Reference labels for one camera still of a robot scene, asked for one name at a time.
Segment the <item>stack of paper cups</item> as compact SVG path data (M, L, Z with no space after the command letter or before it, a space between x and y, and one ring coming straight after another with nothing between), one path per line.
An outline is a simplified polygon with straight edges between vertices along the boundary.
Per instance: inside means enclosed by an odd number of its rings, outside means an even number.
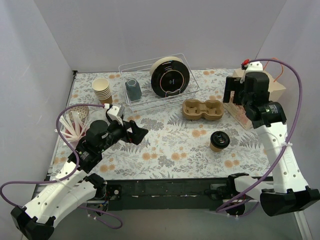
M92 82L91 86L101 104L113 103L113 98L110 91L110 83L106 78L96 78Z

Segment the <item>brown paper cup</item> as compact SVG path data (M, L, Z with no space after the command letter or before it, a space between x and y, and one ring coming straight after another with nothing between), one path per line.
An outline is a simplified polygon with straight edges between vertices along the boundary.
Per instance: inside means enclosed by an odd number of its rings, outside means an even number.
M219 153L221 152L223 149L225 149L227 147L227 145L225 144L216 144L214 142L211 142L209 145L210 149L215 152L215 153Z

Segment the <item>paper takeout bag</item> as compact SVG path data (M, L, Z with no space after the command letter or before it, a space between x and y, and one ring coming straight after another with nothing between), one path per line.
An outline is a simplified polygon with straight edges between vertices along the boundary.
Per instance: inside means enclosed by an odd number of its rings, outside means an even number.
M243 79L245 77L246 67L248 66L249 59L246 59L242 64L243 66L241 68L237 68L233 74L232 78ZM278 74L278 76L273 77L271 74L269 74L266 69L267 65L269 64L269 61L267 61L265 64L262 64L263 72L268 76L269 78L269 85L268 85L268 91L269 91L269 100L273 102L277 102L281 95L285 92L286 88L278 82L278 79L281 77L281 75L284 73L284 65L280 64L281 71ZM224 107L226 110L240 123L240 125L245 129L248 130L252 128L252 123L249 122L249 119L246 117L245 109L243 106L240 106L240 104L234 103L234 100L236 99L236 91L231 90L230 92L230 98L229 102L224 103Z

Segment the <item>black coffee lid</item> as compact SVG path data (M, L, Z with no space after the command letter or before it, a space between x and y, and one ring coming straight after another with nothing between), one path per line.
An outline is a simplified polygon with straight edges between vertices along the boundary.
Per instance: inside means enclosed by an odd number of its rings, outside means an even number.
M223 131L215 131L210 136L210 144L217 149L225 149L230 144L230 137Z

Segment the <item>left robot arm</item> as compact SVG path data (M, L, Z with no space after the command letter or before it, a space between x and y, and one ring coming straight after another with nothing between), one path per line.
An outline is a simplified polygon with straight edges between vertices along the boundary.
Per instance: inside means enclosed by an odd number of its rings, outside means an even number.
M118 141L139 145L148 130L131 120L119 124L95 120L75 151L55 176L34 199L11 211L14 224L29 240L48 240L55 227L84 202L106 196L106 181L91 173L102 160L102 153Z

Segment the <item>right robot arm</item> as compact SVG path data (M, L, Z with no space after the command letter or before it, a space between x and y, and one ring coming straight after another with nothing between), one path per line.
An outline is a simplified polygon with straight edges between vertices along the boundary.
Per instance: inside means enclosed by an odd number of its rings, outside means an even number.
M286 116L278 102L269 100L269 77L262 71L251 71L239 77L226 78L223 102L242 105L247 118L262 142L270 163L260 179L246 173L228 176L227 195L243 195L257 200L270 216L303 211L320 199L318 189L309 187L298 167L290 144L293 131L288 130Z

